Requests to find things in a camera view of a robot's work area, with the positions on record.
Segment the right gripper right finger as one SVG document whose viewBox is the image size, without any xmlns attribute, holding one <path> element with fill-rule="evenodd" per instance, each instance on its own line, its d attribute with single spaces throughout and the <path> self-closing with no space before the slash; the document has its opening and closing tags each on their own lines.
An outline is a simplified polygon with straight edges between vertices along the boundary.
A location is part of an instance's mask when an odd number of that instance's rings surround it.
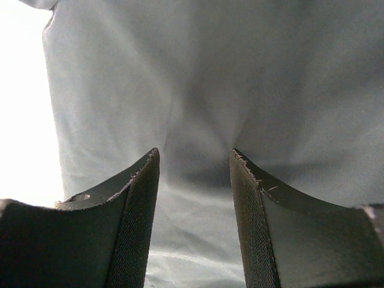
<svg viewBox="0 0 384 288">
<path fill-rule="evenodd" d="M 238 149 L 230 181 L 247 287 L 382 287 L 383 205 L 311 197 Z"/>
</svg>

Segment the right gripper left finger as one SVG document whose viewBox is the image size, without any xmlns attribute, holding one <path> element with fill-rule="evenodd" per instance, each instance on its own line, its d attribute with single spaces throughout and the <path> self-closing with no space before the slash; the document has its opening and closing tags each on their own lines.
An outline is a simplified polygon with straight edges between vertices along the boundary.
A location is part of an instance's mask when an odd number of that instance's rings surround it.
<svg viewBox="0 0 384 288">
<path fill-rule="evenodd" d="M 1 286 L 143 287 L 159 177 L 152 149 L 54 208 L 1 200 Z"/>
</svg>

